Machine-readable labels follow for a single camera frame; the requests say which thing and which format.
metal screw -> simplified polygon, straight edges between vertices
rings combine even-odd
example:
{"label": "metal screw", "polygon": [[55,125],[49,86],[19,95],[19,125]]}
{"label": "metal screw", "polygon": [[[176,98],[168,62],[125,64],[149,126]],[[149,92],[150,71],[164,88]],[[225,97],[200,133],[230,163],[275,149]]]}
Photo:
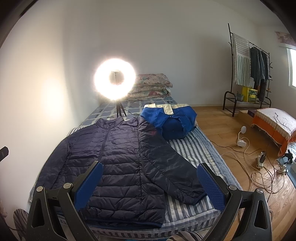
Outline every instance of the metal screw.
{"label": "metal screw", "polygon": [[235,190],[237,190],[237,187],[235,185],[233,185],[233,184],[230,184],[229,189],[232,190],[232,191],[235,191]]}
{"label": "metal screw", "polygon": [[262,189],[260,189],[260,188],[258,188],[258,189],[257,189],[257,193],[260,193],[260,194],[262,194],[262,193],[263,193],[263,190],[262,190]]}
{"label": "metal screw", "polygon": [[65,183],[63,187],[64,187],[65,189],[68,189],[68,188],[71,187],[71,185],[72,185],[71,183]]}
{"label": "metal screw", "polygon": [[42,186],[39,186],[39,187],[36,188],[36,191],[37,192],[41,192],[42,190],[43,190],[43,187]]}

clothes rack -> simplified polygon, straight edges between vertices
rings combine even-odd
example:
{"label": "clothes rack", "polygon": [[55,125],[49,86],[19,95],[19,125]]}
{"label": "clothes rack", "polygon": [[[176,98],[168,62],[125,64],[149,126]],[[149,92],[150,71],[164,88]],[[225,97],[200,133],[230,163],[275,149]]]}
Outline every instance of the clothes rack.
{"label": "clothes rack", "polygon": [[[233,86],[233,45],[232,45],[232,36],[231,36],[231,35],[232,35],[233,33],[230,31],[230,26],[229,26],[229,24],[228,24],[228,30],[229,30],[229,36],[230,36],[230,42],[229,42],[229,44],[230,44],[230,46],[231,46],[231,60],[232,60],[232,67],[231,67],[231,68],[232,68],[232,70],[231,70],[231,87],[230,87],[230,91],[226,91],[225,94],[224,94],[223,110],[228,110],[229,112],[232,113],[232,117],[234,117],[234,114],[235,114],[235,113],[238,113],[238,112],[235,111],[236,108],[237,108],[237,103],[239,103],[239,104],[250,104],[250,105],[254,105],[253,107],[242,107],[242,108],[244,108],[244,109],[254,109],[255,106],[258,106],[258,105],[260,106],[260,107],[259,107],[260,109],[262,108],[263,105],[269,105],[269,107],[271,107],[271,99],[268,98],[268,93],[270,93],[270,90],[269,90],[269,80],[272,80],[272,79],[270,78],[270,76],[268,77],[268,87],[267,87],[267,90],[266,90],[267,94],[266,94],[266,96],[265,96],[265,98],[269,100],[269,103],[266,102],[266,101],[262,101],[262,102],[261,102],[261,101],[259,101],[259,100],[256,100],[256,102],[238,101],[238,100],[237,100],[237,96],[236,96],[236,94],[232,92],[232,86]],[[269,73],[270,73],[270,69],[272,69],[272,67],[271,67],[271,62],[270,62],[270,53],[264,51],[263,49],[261,49],[260,47],[258,47],[258,46],[255,45],[255,44],[251,43],[250,41],[249,41],[249,43],[250,43],[251,45],[253,45],[254,47],[260,49],[261,51],[263,51],[264,53],[266,53],[266,54],[268,55],[268,59],[269,59]],[[233,110],[230,110],[230,109],[228,109],[228,108],[225,107],[225,102],[226,102],[226,100],[229,100],[229,101],[231,101],[231,102],[234,103],[234,105],[233,105]]]}

wooden floor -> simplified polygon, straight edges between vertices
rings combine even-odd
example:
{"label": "wooden floor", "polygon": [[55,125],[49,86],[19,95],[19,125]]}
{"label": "wooden floor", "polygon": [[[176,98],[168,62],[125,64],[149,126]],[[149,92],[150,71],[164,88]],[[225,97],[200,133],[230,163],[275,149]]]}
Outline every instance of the wooden floor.
{"label": "wooden floor", "polygon": [[[231,146],[235,150],[244,150],[244,148],[238,147],[235,144],[238,132],[240,131],[241,127],[245,125],[244,123],[240,122],[238,118],[231,117],[231,113],[228,111],[223,111],[221,107],[194,107],[194,110],[197,112],[197,123],[199,127],[210,141],[213,141],[220,146]],[[262,150],[266,151],[271,163],[274,163],[274,160],[277,159],[279,148],[271,141],[269,137],[267,137],[258,129],[251,128],[249,126],[247,126],[247,132],[240,137],[243,136],[247,137],[251,142],[247,153],[251,153],[256,149],[261,148]],[[234,152],[230,148],[220,148],[215,144],[214,146],[220,154],[225,152]],[[246,155],[246,159],[253,167],[256,166],[256,158],[260,152],[261,151],[259,150],[251,155]],[[242,153],[236,152],[236,155],[251,175],[255,170],[248,166],[248,164],[244,161]],[[242,188],[248,191],[250,188],[249,178],[239,163],[234,159],[234,156],[227,153],[223,155],[222,158],[225,160],[226,164]],[[274,173],[273,167],[268,160],[264,162],[264,165],[271,171],[271,173]],[[261,172],[266,177],[269,177],[266,170]],[[259,175],[257,178],[258,182],[261,183],[262,181],[261,178],[259,178]],[[270,182],[270,178],[265,179],[265,184],[270,184]],[[273,184],[273,191],[277,191],[279,188],[281,188],[283,186],[283,182],[284,187],[278,193],[272,194],[268,202],[269,208],[274,212],[272,221],[273,241],[280,241],[296,218],[296,189],[294,188],[294,185],[292,184],[289,177],[283,177],[282,175],[277,174]],[[236,221],[232,225],[231,230],[229,231],[225,240],[232,239],[237,225],[238,219],[236,218]]]}

jacket collar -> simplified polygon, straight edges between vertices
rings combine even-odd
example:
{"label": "jacket collar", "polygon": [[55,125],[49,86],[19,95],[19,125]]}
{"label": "jacket collar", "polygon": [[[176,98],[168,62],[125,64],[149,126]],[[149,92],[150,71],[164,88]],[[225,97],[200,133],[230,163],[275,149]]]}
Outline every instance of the jacket collar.
{"label": "jacket collar", "polygon": [[98,119],[98,121],[96,122],[96,125],[104,128],[104,129],[109,129],[109,128],[114,128],[115,126],[121,124],[124,121],[124,119],[119,116],[118,118],[114,119],[114,120],[104,120],[102,118]]}

window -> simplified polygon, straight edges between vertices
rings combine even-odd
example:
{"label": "window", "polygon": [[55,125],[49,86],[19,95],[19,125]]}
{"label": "window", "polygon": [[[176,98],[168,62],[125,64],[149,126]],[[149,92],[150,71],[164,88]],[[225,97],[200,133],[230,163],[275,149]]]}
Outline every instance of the window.
{"label": "window", "polygon": [[289,85],[296,88],[296,50],[287,49],[289,58]]}

